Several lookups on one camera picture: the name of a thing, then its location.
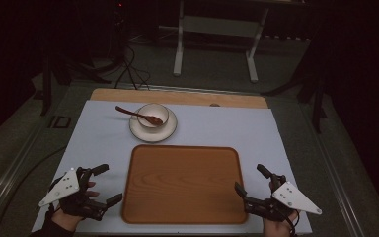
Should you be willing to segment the floor socket box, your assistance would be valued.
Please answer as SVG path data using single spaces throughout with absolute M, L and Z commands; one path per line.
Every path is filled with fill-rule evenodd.
M 68 128 L 71 123 L 70 117 L 64 117 L 64 116 L 53 116 L 50 119 L 50 122 L 48 124 L 48 128 Z

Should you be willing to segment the metal floor rail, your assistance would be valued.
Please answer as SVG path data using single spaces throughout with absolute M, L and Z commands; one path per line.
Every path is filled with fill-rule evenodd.
M 335 199 L 341 211 L 342 219 L 347 226 L 350 237 L 365 237 L 363 229 L 351 205 L 349 196 L 347 195 L 345 188 L 343 184 L 341 183 L 341 178 L 334 166 L 329 150 L 327 146 L 325 145 L 323 138 L 315 130 L 314 125 L 311 122 L 312 110 L 309 108 L 308 105 L 300 105 L 300 110 L 323 156 L 324 169 L 327 174 L 330 187 L 332 188 L 332 191 L 335 195 Z
M 20 149 L 12 156 L 11 160 L 8 162 L 8 166 L 1 173 L 0 176 L 0 206 L 5 201 L 7 194 L 13 189 L 20 172 L 22 171 L 22 166 L 27 160 L 27 156 L 30 150 L 36 143 L 40 135 L 39 130 L 32 131 L 25 141 L 22 143 Z

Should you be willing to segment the person's right hand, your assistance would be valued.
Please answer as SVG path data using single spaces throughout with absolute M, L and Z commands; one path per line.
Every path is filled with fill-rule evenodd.
M 264 237 L 295 237 L 294 221 L 298 218 L 299 212 L 294 210 L 283 221 L 272 221 L 263 219 Z

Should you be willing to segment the wooden tray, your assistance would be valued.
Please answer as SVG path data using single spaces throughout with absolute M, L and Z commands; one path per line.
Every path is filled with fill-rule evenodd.
M 242 224 L 231 147 L 138 145 L 131 152 L 121 217 L 129 224 Z

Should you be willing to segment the pale blue table mat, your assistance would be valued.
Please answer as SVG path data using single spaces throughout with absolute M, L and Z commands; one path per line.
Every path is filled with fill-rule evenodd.
M 118 113 L 115 102 L 88 101 L 80 115 L 66 151 L 55 173 L 60 177 L 73 167 L 110 169 L 95 178 L 100 199 L 122 192 L 132 149 L 141 141 L 129 130 L 129 118 Z M 241 109 L 170 105 L 178 127 L 164 142 L 171 145 L 232 147 L 240 157 L 245 189 L 255 198 L 268 198 L 268 181 L 257 171 L 259 163 L 294 182 L 277 124 L 270 109 Z M 120 217 L 123 205 L 107 211 L 101 221 L 87 219 L 77 228 L 80 234 L 95 235 L 248 235 L 262 231 L 262 221 L 249 216 L 243 224 L 159 225 L 128 224 Z

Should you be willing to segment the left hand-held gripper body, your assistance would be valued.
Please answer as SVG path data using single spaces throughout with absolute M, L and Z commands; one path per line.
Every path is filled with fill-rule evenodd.
M 86 186 L 94 176 L 91 169 L 79 167 L 68 170 L 50 185 L 49 191 L 38 206 L 52 205 L 58 201 L 67 214 L 101 221 L 108 208 L 104 203 L 93 201 L 85 194 L 88 190 Z

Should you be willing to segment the white saucer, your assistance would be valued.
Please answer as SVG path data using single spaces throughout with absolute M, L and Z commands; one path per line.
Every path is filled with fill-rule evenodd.
M 156 128 L 149 128 L 141 125 L 137 116 L 132 116 L 129 120 L 129 129 L 131 133 L 140 140 L 146 142 L 160 142 L 170 137 L 178 126 L 176 115 L 167 108 L 169 111 L 169 119 L 163 126 L 156 126 Z

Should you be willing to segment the brown wooden spoon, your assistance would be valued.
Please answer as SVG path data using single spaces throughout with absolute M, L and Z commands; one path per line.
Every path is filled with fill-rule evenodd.
M 137 116 L 139 118 L 145 119 L 146 121 L 148 121 L 149 123 L 151 123 L 151 124 L 153 124 L 155 126 L 160 126 L 160 125 L 164 124 L 161 119 L 153 117 L 153 116 L 145 116 L 145 115 L 141 115 L 139 113 L 131 112 L 131 111 L 128 111 L 128 110 L 126 110 L 124 108 L 121 108 L 120 106 L 116 106 L 115 109 L 118 112 L 121 112 L 121 113 L 124 113 L 124 114 L 127 114 L 127 115 L 131 115 L 131 116 Z

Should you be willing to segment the white bowl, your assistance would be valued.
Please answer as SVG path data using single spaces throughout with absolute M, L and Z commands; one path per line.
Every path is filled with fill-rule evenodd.
M 138 122 L 141 125 L 149 128 L 156 128 L 156 125 L 152 124 L 141 116 L 156 117 L 160 119 L 162 121 L 160 126 L 163 126 L 169 119 L 169 111 L 166 107 L 159 104 L 152 103 L 144 105 L 137 112 L 140 114 L 140 116 L 137 118 Z

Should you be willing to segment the black stand legs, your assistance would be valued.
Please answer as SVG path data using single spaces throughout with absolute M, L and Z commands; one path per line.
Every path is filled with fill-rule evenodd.
M 40 114 L 45 116 L 51 107 L 52 78 L 55 78 L 59 85 L 69 85 L 72 82 L 72 76 L 69 71 L 73 70 L 93 82 L 109 84 L 109 81 L 99 76 L 99 73 L 114 69 L 119 64 L 120 59 L 114 57 L 108 65 L 99 68 L 88 68 L 62 53 L 45 51 L 42 58 L 42 89 L 35 94 L 36 98 L 42 100 Z
M 264 96 L 275 96 L 296 86 L 301 86 L 296 98 L 303 104 L 314 99 L 312 125 L 317 133 L 321 133 L 320 119 L 323 115 L 325 78 L 320 74 L 320 71 L 324 59 L 325 57 L 321 57 L 313 49 L 307 49 L 287 83 L 262 92 Z

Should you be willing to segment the person's left hand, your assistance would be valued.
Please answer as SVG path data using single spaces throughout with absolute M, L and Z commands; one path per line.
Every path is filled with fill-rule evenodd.
M 86 188 L 92 188 L 95 184 L 96 182 L 88 182 Z M 97 197 L 100 193 L 94 191 L 86 191 L 85 194 L 88 197 Z M 82 220 L 84 220 L 84 217 L 67 214 L 62 210 L 61 207 L 58 207 L 51 217 L 52 222 L 70 232 L 75 232 L 78 224 Z

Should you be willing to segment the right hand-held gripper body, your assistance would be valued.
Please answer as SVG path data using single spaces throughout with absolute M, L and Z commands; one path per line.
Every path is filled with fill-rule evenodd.
M 289 216 L 295 211 L 305 211 L 320 215 L 322 210 L 308 197 L 299 191 L 284 176 L 276 174 L 265 175 L 270 179 L 271 195 L 266 199 L 249 197 L 243 191 L 244 209 L 247 213 L 271 221 L 288 221 Z

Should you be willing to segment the white metal stand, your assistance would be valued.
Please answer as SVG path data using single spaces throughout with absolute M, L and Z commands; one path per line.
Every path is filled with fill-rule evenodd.
M 184 56 L 184 32 L 213 34 L 232 37 L 245 37 L 253 40 L 252 46 L 246 51 L 246 62 L 252 83 L 259 81 L 254 56 L 265 27 L 269 8 L 264 8 L 257 22 L 230 19 L 192 16 L 185 14 L 185 0 L 180 0 L 178 17 L 178 44 L 175 55 L 173 75 L 182 73 Z

